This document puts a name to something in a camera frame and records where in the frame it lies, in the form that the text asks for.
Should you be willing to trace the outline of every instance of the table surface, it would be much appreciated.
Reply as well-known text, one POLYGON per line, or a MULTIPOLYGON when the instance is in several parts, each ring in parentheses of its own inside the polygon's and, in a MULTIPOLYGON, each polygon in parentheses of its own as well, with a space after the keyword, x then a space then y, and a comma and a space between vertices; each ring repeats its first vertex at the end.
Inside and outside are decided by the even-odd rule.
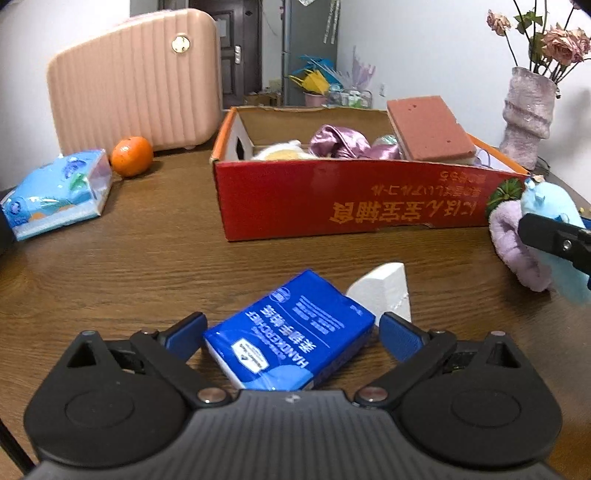
MULTIPOLYGON (((591 323, 588 309, 522 287, 486 228, 398 227, 379 233, 226 242, 206 150, 160 157, 149 174, 118 181, 101 218, 17 244, 0 257, 0 416, 30 445, 22 415, 35 389, 83 329, 122 338, 165 329, 201 310, 215 324, 305 268, 341 291, 385 262, 406 267, 413 322, 461 339, 505 330, 563 411, 550 464, 591 476, 591 323)), ((190 364, 226 387, 209 354, 190 364)), ((392 368, 366 347, 324 388, 357 388, 392 368)), ((0 452, 0 478, 19 472, 0 452)))

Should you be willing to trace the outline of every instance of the blue tissue pack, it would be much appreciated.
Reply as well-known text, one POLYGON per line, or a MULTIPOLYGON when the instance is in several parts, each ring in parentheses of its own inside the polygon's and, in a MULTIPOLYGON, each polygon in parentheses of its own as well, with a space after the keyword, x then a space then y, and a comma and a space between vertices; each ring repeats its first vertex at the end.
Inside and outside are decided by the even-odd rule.
POLYGON ((306 270, 204 339, 234 387, 302 390, 350 360, 373 325, 371 312, 306 270))
POLYGON ((34 170, 0 206, 17 240, 24 240, 99 216, 111 184, 105 150, 89 150, 34 170))

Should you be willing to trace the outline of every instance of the orange fruit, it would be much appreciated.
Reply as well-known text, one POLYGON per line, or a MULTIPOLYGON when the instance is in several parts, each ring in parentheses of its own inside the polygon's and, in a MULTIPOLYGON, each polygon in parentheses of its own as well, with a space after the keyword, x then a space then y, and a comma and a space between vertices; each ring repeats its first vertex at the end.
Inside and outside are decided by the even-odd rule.
POLYGON ((154 159, 152 145, 144 137, 121 140, 111 154, 111 167, 122 177, 135 177, 145 172, 154 159))

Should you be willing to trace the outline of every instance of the dark brown door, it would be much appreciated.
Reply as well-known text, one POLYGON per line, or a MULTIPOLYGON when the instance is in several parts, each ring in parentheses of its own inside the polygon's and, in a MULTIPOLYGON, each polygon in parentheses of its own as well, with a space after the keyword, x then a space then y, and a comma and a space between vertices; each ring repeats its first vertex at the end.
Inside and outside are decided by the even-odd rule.
POLYGON ((189 6, 216 21, 224 108, 243 105, 246 93, 261 89, 259 0, 191 0, 189 6))

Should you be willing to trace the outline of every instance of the flower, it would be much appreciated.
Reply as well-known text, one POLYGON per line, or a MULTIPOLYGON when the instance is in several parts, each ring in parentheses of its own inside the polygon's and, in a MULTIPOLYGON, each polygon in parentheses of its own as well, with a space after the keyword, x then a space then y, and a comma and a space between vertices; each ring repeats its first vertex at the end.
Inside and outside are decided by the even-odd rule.
POLYGON ((559 24, 546 32, 542 43, 542 53, 564 67, 583 59, 583 53, 573 34, 562 29, 559 24))
POLYGON ((581 52, 580 57, 577 55, 576 59, 573 59, 573 62, 578 63, 583 61, 583 56, 591 51, 591 42, 589 37, 585 34, 585 32, 581 28, 575 28, 568 32, 569 37, 577 44, 579 51, 581 52))
POLYGON ((500 37, 504 37, 506 31, 511 28, 511 22, 509 22, 509 19, 505 15, 495 14, 492 10, 488 11, 486 23, 500 37))

